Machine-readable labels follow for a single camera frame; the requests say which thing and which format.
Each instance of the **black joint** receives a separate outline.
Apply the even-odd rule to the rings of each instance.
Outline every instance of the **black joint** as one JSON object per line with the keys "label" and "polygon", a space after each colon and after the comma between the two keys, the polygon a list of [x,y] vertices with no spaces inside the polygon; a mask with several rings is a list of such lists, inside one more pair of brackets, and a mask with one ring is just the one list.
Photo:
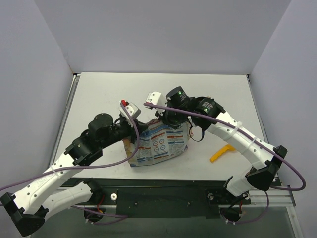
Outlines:
{"label": "black joint", "polygon": [[21,207],[18,209],[14,199],[15,196],[12,195],[12,193],[7,192],[0,198],[0,201],[11,217],[13,223],[19,230],[20,234],[23,237],[29,236],[44,224],[44,217],[49,210],[41,206],[34,215],[24,214],[24,208]]}
{"label": "black joint", "polygon": [[88,136],[81,136],[66,148],[65,154],[69,154],[74,159],[74,165],[89,166],[100,158],[103,152],[98,143],[91,141]]}
{"label": "black joint", "polygon": [[[287,149],[280,145],[277,147],[273,148],[273,151],[278,154],[280,157],[285,158],[286,154],[287,154]],[[277,157],[273,157],[272,162],[275,163],[276,165],[278,165],[278,167],[280,168],[282,165],[282,161],[280,161]]]}
{"label": "black joint", "polygon": [[90,178],[84,182],[90,188],[91,193],[93,194],[89,199],[90,202],[98,204],[103,197],[102,187],[95,181],[94,178]]}
{"label": "black joint", "polygon": [[88,132],[93,140],[100,141],[110,136],[112,126],[112,116],[107,113],[101,113],[95,116],[94,120],[88,124]]}
{"label": "black joint", "polygon": [[260,170],[252,167],[246,175],[249,184],[261,191],[268,191],[279,169],[272,161],[267,161],[266,164],[267,166]]}
{"label": "black joint", "polygon": [[[212,118],[216,118],[220,113],[225,113],[223,106],[217,103],[213,98],[203,97],[196,106],[195,113],[206,115]],[[217,124],[217,122],[203,119],[200,117],[192,117],[193,123],[199,126],[202,130],[207,130],[211,124]]]}
{"label": "black joint", "polygon": [[240,220],[241,216],[240,216],[240,213],[239,213],[239,209],[238,208],[230,208],[230,209],[225,209],[225,208],[222,208],[220,210],[220,213],[226,218],[228,219],[229,221],[232,221],[232,222],[237,222]]}

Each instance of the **metal screw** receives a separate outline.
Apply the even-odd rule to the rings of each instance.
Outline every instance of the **metal screw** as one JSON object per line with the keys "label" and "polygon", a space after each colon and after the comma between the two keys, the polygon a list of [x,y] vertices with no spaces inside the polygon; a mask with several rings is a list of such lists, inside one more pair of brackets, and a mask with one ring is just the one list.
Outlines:
{"label": "metal screw", "polygon": [[111,194],[111,200],[112,201],[115,201],[115,200],[117,200],[117,194],[116,193],[113,193],[113,194]]}
{"label": "metal screw", "polygon": [[214,195],[212,193],[208,193],[207,198],[211,201],[214,199]]}

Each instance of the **glass panel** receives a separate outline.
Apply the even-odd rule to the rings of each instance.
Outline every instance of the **glass panel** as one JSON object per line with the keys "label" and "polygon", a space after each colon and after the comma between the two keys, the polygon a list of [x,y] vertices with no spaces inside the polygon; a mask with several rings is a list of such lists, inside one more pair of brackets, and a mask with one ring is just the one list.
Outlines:
{"label": "glass panel", "polygon": [[[258,216],[264,208],[246,207],[248,220]],[[103,218],[101,222],[111,221]],[[145,237],[198,237],[198,238],[293,238],[289,216],[285,207],[271,207],[259,221],[245,225],[226,225],[224,219],[194,218],[138,218],[127,219],[110,226],[92,226],[85,223],[83,212],[64,210],[51,217],[32,238],[145,238]]]}

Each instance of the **yellow tool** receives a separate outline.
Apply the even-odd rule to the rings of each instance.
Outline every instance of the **yellow tool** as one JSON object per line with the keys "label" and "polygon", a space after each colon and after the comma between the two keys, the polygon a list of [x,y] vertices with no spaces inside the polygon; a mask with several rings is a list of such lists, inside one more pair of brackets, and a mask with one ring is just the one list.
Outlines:
{"label": "yellow tool", "polygon": [[219,156],[221,156],[223,153],[225,153],[227,150],[231,150],[234,151],[235,148],[232,145],[225,145],[223,146],[220,150],[218,150],[213,156],[211,156],[211,158],[209,159],[210,162],[214,162],[216,159],[218,159]]}

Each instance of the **cable tie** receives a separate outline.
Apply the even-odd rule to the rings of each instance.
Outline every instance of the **cable tie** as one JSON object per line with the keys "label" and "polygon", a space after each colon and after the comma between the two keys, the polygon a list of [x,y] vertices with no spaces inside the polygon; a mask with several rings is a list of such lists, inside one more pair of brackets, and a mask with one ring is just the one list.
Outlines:
{"label": "cable tie", "polygon": [[58,172],[55,171],[55,169],[53,168],[53,165],[50,166],[51,170],[53,171],[53,173],[58,177],[58,179],[63,180],[63,181],[67,181],[66,179],[63,179]]}
{"label": "cable tie", "polygon": [[257,140],[257,136],[255,136],[254,138],[253,138],[253,140],[251,141],[251,143],[245,148],[245,150],[244,151],[242,151],[241,152],[241,155],[243,155],[250,147],[251,147],[251,145],[253,145],[253,143]]}
{"label": "cable tie", "polygon": [[237,126],[232,130],[232,132],[230,134],[228,134],[225,138],[223,138],[224,141],[227,141],[228,139],[230,139],[231,137],[234,136],[235,133],[237,133],[238,129],[242,126],[242,122],[238,122]]}
{"label": "cable tie", "polygon": [[188,118],[188,121],[189,121],[190,125],[191,125],[192,127],[196,127],[196,125],[193,123],[192,117],[191,117],[191,116],[188,116],[187,118]]}

